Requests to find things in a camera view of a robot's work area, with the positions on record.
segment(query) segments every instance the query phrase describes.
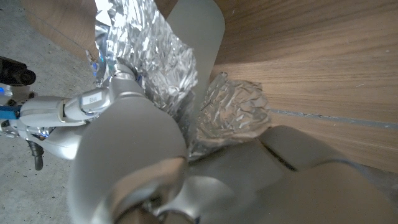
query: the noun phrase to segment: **robotic hand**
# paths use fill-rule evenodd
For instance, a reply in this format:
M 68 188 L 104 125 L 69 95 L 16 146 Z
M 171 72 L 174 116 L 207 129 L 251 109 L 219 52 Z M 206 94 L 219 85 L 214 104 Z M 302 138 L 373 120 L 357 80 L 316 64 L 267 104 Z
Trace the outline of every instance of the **robotic hand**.
M 3 90 L 0 99 L 15 102 L 1 108 L 7 136 L 74 159 L 74 223 L 397 223 L 358 167 L 290 127 L 188 164 L 176 122 L 125 66 L 109 88 L 72 99 Z

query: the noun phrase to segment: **wood grain panel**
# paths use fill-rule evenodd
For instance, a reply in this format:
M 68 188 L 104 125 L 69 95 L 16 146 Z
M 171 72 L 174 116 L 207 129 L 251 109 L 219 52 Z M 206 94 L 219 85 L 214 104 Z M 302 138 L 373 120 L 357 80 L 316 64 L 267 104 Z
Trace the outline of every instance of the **wood grain panel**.
M 226 23 L 217 64 L 398 50 L 395 0 L 216 2 Z
M 156 0 L 159 11 L 167 17 L 177 0 Z M 92 56 L 98 55 L 95 46 L 95 14 L 94 0 L 22 0 L 23 7 L 27 11 L 27 18 L 32 26 L 40 26 L 40 33 L 54 41 L 56 44 L 66 47 L 72 42 L 76 46 L 66 49 L 86 60 L 85 50 L 89 50 Z
M 326 142 L 355 162 L 398 173 L 398 130 L 275 113 L 271 119 L 273 124 L 297 128 Z
M 398 53 L 215 65 L 212 76 L 261 82 L 272 108 L 398 123 Z
M 275 109 L 398 123 L 398 1 L 216 2 L 213 74 L 262 82 Z

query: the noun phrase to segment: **black cable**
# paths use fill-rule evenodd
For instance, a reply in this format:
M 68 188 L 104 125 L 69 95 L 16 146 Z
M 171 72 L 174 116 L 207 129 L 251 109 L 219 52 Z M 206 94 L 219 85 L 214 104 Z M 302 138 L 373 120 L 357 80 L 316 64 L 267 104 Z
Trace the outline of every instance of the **black cable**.
M 32 156 L 35 157 L 35 169 L 36 170 L 43 169 L 44 150 L 43 150 L 42 146 L 40 146 L 36 142 L 30 141 L 30 140 L 26 140 L 26 141 L 30 147 L 30 150 L 32 151 Z

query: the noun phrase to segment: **wood surface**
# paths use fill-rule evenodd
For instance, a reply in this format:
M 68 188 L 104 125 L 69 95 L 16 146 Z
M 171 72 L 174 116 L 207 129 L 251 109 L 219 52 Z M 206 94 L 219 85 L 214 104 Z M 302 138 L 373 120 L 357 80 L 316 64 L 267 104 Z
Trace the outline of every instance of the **wood surface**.
M 398 123 L 398 1 L 216 1 L 215 72 L 262 82 L 271 106 Z
M 167 17 L 177 0 L 156 0 L 157 7 Z M 96 58 L 94 0 L 22 0 L 27 19 L 42 35 L 82 60 L 86 49 Z
M 275 110 L 398 123 L 398 1 L 215 0 L 226 31 L 211 77 L 261 82 Z M 177 0 L 157 0 L 167 17 Z M 29 22 L 86 60 L 94 0 L 22 0 Z M 398 172 L 396 129 L 272 114 L 352 160 Z
M 398 130 L 277 113 L 271 119 L 274 125 L 288 125 L 326 142 L 355 162 L 398 172 Z

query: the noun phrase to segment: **aluminum foil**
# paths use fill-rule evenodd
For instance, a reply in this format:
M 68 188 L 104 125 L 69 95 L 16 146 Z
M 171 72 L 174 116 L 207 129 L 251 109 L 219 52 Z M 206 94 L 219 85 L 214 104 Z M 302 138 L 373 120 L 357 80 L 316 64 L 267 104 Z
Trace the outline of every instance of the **aluminum foil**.
M 148 99 L 180 126 L 191 161 L 255 138 L 270 126 L 261 84 L 228 80 L 226 73 L 211 83 L 197 120 L 193 119 L 191 89 L 197 84 L 193 50 L 173 34 L 155 2 L 96 0 L 96 6 L 99 59 L 90 60 L 96 86 L 108 85 L 117 63 L 135 70 Z
M 219 74 L 210 84 L 189 145 L 190 160 L 222 147 L 250 141 L 271 126 L 260 83 L 228 80 Z
M 197 84 L 193 50 L 173 34 L 153 0 L 96 0 L 95 42 L 99 50 L 97 86 L 106 85 L 121 63 L 148 99 L 174 118 Z

